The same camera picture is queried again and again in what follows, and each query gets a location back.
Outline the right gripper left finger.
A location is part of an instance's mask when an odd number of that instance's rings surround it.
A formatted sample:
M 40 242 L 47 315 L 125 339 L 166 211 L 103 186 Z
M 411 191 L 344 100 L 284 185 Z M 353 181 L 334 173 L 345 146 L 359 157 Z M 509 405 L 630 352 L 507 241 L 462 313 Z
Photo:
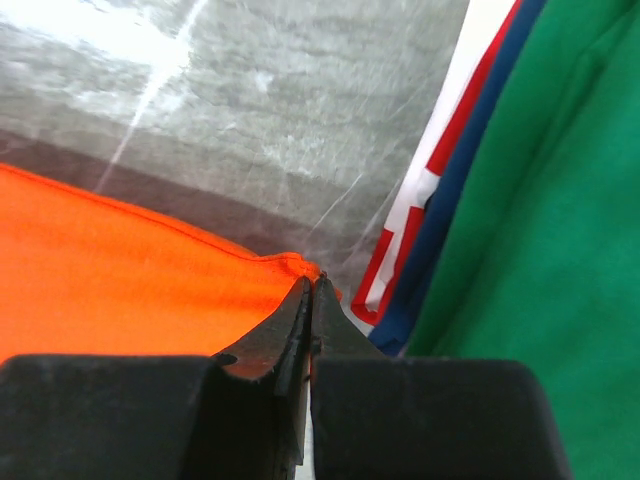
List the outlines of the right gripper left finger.
M 19 355 L 5 479 L 291 479 L 304 458 L 311 284 L 212 356 Z

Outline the orange t shirt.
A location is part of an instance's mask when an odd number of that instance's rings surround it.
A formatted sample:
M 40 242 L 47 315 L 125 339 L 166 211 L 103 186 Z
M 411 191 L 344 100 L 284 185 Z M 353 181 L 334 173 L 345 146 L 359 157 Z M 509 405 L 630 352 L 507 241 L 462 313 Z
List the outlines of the orange t shirt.
M 320 268 L 3 166 L 1 356 L 212 355 Z

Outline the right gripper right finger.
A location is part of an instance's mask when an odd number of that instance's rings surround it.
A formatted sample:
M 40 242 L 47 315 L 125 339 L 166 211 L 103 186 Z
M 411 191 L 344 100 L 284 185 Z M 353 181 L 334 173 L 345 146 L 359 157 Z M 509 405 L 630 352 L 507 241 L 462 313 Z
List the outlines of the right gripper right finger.
M 343 312 L 329 279 L 311 317 L 319 479 L 568 479 L 550 403 L 523 364 L 391 358 Z

